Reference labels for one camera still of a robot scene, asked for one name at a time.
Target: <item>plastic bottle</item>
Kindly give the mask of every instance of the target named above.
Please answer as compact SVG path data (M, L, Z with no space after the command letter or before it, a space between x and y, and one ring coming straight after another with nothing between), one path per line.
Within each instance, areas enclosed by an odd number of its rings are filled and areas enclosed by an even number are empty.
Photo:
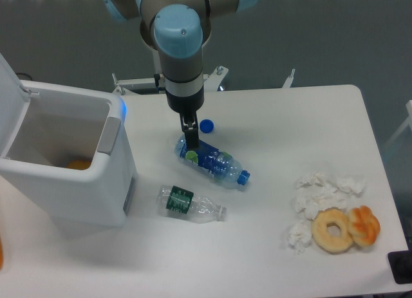
M183 135L179 138L174 152L180 158L203 167L217 180L229 183L237 182L240 185L245 185L248 182L250 173L243 170L242 165L229 153L219 151L201 140L199 140L199 145L198 149L188 151Z
M226 215L225 207L177 186L163 185L157 204L160 214L195 223L223 221Z

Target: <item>green bottle label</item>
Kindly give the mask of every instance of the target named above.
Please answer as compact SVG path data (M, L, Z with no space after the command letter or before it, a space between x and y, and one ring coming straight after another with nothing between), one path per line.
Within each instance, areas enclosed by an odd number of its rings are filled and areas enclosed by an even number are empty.
M167 200L166 209L187 214L192 203L192 198L193 192L173 185L169 199Z

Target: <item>donut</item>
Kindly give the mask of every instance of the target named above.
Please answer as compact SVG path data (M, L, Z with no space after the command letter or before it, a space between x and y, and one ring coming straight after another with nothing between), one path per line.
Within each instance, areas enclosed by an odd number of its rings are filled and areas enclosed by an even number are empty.
M336 225L341 230L340 236L333 236L328 232L328 226ZM331 253L344 252L353 243L348 232L348 217L340 210L330 209L318 213L312 222L312 236L316 243Z
M380 224L369 207L351 209L348 219L348 231L357 245L365 248L375 243L380 232Z

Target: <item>metal bracket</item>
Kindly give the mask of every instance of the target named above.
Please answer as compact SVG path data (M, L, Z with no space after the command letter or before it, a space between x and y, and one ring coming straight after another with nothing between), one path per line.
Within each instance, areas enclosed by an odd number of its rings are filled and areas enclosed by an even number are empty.
M223 91L224 87L221 85L223 79L225 79L228 74L229 69L223 66L218 66L210 75L203 75L203 87L205 92L211 91ZM127 80L117 80L114 73L111 74L113 77L113 83L115 85L114 93L125 95L127 90L134 91L138 93L139 91L156 89L155 78L144 78L144 79L127 79ZM158 92L164 93L164 76L160 74Z

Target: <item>crumpled tissue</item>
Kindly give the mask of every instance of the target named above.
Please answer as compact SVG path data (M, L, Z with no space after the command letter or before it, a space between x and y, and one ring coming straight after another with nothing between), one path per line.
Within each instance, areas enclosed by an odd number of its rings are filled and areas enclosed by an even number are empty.
M346 196L360 196L366 188L366 180L362 176L336 177L324 172L311 172L296 182L296 189L315 185L306 194L299 194L295 199L294 209L297 213L304 211L308 219L315 219L319 211L329 208L346 208Z
M289 231L288 242L295 249L296 254L302 254L312 240L310 222L300 220Z
M361 195L366 189L366 179L363 176L336 177L324 172L314 171L300 177L295 184L296 189L309 185L328 187L334 192L340 190L346 194Z

